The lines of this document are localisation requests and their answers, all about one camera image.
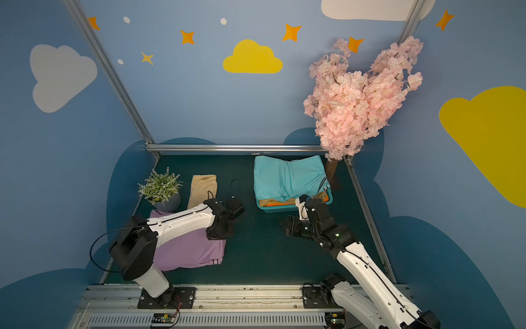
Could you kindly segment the orange pants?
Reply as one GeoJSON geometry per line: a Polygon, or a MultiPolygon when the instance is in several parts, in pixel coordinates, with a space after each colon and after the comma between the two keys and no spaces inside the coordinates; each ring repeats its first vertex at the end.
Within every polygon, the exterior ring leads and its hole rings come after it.
{"type": "MultiPolygon", "coordinates": [[[[315,195],[315,199],[323,200],[324,202],[328,202],[331,200],[330,190],[322,191],[315,195]]],[[[286,205],[295,205],[295,198],[291,198],[284,202],[286,205]]]]}

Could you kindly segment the teal pants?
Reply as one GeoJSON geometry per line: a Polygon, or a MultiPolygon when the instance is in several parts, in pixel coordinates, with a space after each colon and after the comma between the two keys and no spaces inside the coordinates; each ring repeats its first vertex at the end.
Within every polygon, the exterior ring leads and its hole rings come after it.
{"type": "Polygon", "coordinates": [[[303,195],[314,197],[330,189],[320,156],[300,160],[255,157],[253,188],[256,200],[285,202],[303,195]]]}

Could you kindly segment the khaki pants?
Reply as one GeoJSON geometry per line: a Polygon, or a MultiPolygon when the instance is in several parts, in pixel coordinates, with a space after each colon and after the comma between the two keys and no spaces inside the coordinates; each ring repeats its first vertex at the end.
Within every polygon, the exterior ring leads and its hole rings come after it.
{"type": "Polygon", "coordinates": [[[285,207],[285,206],[298,206],[302,202],[310,200],[309,196],[301,196],[300,198],[290,198],[286,201],[279,201],[276,199],[264,199],[258,201],[258,206],[260,208],[272,208],[272,207],[285,207]]]}

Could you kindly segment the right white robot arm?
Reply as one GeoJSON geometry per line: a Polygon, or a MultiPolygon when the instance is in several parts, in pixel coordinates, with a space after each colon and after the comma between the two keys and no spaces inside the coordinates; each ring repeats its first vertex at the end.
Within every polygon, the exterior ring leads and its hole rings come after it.
{"type": "Polygon", "coordinates": [[[286,234],[311,239],[327,250],[358,282],[364,297],[340,275],[321,283],[329,302],[349,311],[366,328],[440,328],[431,311],[421,311],[374,263],[345,224],[335,222],[328,205],[305,195],[295,200],[299,215],[286,220],[286,234]]]}

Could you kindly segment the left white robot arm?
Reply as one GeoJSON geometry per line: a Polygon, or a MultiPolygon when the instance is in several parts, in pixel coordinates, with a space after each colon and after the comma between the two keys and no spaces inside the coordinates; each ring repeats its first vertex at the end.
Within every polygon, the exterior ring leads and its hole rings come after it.
{"type": "Polygon", "coordinates": [[[236,198],[223,203],[208,199],[194,208],[163,217],[131,217],[110,244],[109,253],[126,280],[132,280],[154,299],[171,288],[167,277],[154,265],[156,250],[164,244],[199,229],[209,240],[234,235],[234,219],[245,211],[236,198]]]}

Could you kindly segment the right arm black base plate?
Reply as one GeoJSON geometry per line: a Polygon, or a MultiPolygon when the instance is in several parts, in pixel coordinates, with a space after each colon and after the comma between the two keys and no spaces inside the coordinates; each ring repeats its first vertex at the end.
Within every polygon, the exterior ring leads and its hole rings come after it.
{"type": "Polygon", "coordinates": [[[301,294],[304,308],[340,308],[329,292],[320,286],[304,285],[301,294]]]}

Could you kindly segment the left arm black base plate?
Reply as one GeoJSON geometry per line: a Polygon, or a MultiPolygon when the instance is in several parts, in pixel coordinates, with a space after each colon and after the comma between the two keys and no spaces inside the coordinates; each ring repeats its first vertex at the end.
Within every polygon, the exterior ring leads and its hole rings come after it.
{"type": "Polygon", "coordinates": [[[191,309],[195,301],[195,287],[170,287],[159,297],[151,297],[145,290],[138,301],[138,309],[191,309]]]}

